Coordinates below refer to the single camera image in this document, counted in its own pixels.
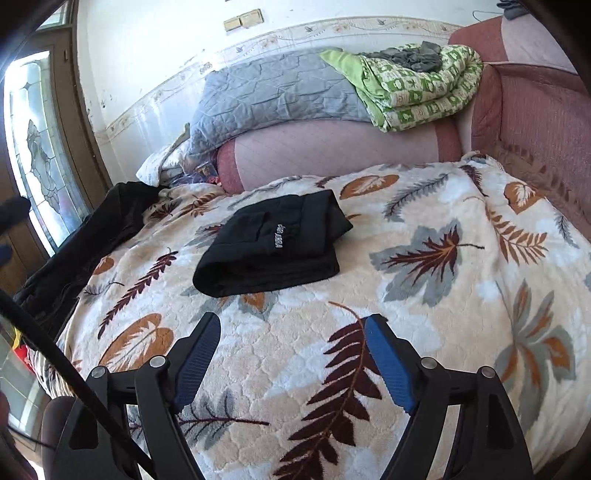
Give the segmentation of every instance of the black folded clothing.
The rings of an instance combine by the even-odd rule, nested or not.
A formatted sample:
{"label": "black folded clothing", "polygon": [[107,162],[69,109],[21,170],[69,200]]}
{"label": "black folded clothing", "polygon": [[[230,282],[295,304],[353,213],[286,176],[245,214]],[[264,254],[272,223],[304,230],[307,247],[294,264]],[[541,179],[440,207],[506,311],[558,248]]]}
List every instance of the black folded clothing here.
{"label": "black folded clothing", "polygon": [[333,242],[353,225],[332,190],[238,210],[203,254],[195,288],[211,297],[279,290],[339,273]]}

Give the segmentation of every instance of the decorative wallpaper border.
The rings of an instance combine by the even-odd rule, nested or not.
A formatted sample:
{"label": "decorative wallpaper border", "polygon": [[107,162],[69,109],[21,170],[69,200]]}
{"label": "decorative wallpaper border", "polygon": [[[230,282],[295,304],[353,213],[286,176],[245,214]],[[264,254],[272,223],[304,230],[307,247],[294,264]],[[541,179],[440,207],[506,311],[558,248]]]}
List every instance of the decorative wallpaper border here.
{"label": "decorative wallpaper border", "polygon": [[460,28],[445,22],[408,17],[344,17],[287,27],[243,41],[203,59],[195,56],[185,69],[144,95],[103,131],[96,132],[99,145],[110,143],[121,132],[139,121],[160,104],[189,85],[196,84],[212,70],[259,56],[295,50],[303,44],[355,35],[392,35],[431,37],[447,40]]}

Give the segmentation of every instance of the metal screw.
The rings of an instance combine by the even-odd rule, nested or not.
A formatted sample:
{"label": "metal screw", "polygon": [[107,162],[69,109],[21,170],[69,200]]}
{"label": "metal screw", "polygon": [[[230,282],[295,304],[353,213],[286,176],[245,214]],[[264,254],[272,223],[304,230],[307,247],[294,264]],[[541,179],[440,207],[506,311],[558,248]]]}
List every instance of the metal screw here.
{"label": "metal screw", "polygon": [[429,370],[433,370],[437,366],[437,360],[426,356],[425,358],[421,358],[421,365]]}
{"label": "metal screw", "polygon": [[94,367],[92,369],[92,372],[90,372],[90,375],[92,376],[92,378],[100,378],[105,373],[107,373],[107,369],[105,367],[103,367],[102,365],[99,365],[98,367]]}
{"label": "metal screw", "polygon": [[482,367],[482,375],[486,378],[495,378],[496,372],[492,367]]}
{"label": "metal screw", "polygon": [[166,363],[166,357],[159,355],[159,356],[154,356],[150,359],[150,366],[152,368],[158,368],[163,366]]}

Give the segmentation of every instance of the red fabric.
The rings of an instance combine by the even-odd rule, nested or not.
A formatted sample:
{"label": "red fabric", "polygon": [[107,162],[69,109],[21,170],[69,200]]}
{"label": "red fabric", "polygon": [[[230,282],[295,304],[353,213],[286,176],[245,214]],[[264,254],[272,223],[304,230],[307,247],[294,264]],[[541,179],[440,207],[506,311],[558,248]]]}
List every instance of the red fabric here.
{"label": "red fabric", "polygon": [[439,161],[458,161],[462,157],[462,145],[457,136],[456,124],[450,118],[433,122],[437,135]]}
{"label": "red fabric", "polygon": [[223,189],[230,194],[244,192],[244,186],[236,166],[235,144],[236,140],[232,139],[217,151],[217,173],[220,176]]}
{"label": "red fabric", "polygon": [[507,61],[507,52],[501,33],[503,17],[495,17],[456,30],[449,38],[449,44],[461,44],[474,48],[482,61]]}
{"label": "red fabric", "polygon": [[28,358],[28,353],[29,353],[29,349],[27,348],[26,345],[21,345],[20,347],[18,347],[16,350],[13,350],[15,355],[17,357],[19,357],[19,359],[21,360],[21,362],[25,365],[25,367],[27,367],[31,373],[35,373],[35,371],[33,370],[33,366],[31,365],[31,362],[29,362],[29,358]]}
{"label": "red fabric", "polygon": [[472,150],[484,148],[499,140],[502,99],[501,76],[492,66],[485,65],[472,111]]}
{"label": "red fabric", "polygon": [[589,211],[591,98],[580,77],[548,67],[495,68],[503,93],[501,140],[527,149],[560,171],[566,186]]}

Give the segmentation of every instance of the door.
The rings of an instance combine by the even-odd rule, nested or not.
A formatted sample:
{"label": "door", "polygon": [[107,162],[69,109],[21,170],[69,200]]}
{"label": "door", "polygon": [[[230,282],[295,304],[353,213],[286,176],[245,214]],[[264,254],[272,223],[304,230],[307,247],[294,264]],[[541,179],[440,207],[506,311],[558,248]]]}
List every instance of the door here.
{"label": "door", "polygon": [[0,83],[0,202],[31,200],[30,221],[5,243],[15,251],[0,271],[0,288],[14,293],[53,255],[110,186],[92,148],[77,95],[73,29],[35,33]]}

